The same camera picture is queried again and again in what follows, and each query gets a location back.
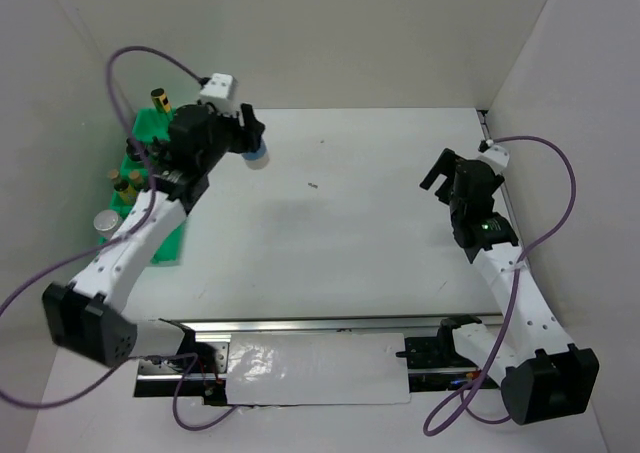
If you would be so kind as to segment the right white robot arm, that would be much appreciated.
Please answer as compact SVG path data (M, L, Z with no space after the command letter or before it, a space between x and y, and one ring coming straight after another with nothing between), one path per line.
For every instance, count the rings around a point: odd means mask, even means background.
M448 206L457 245L503 314L498 334L471 317L442 322L438 357L448 365L467 359L478 366L499 387L509 418L527 425L585 412L599 361L561 326L526 265L515 230L494 208L508 161L499 146L475 159L444 149L420 186L434 189Z

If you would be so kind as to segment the silver lid salt jar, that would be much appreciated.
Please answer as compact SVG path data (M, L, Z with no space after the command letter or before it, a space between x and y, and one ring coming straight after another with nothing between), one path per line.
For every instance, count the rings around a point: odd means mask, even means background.
M105 209L96 214L93 227L104 239L110 240L123 223L119 213L112 209Z
M259 148L255 152L243 153L242 158L247 167L252 170L260 170L265 168L270 161L266 143L262 141Z

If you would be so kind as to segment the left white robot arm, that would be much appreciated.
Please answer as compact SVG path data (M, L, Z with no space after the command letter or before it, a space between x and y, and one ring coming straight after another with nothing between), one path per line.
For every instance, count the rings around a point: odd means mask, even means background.
M260 153L265 126L250 104L220 114L210 106L180 107L168 140L151 162L140 192L109 243L68 284L50 284L42 302L53 342L113 368L132 356L161 357L176 372L189 370L211 348L192 329L169 320L132 323L122 314L143 270L165 239L193 210L208 175L227 153Z

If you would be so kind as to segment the small yellow bottle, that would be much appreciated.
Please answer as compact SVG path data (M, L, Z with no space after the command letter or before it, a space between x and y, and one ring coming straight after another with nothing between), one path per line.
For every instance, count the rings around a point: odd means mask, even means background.
M121 176L117 169L110 170L107 173L107 178L111 181L114 191L125 205L133 205L136 202L137 191Z
M128 180L137 193L148 189L148 179L140 170L131 170Z

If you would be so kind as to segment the yellow label pepper bottle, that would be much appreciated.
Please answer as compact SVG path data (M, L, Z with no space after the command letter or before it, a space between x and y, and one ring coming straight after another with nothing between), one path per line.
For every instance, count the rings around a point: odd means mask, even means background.
M170 121L173 109L164 88L155 88L150 92L152 103L159 115Z

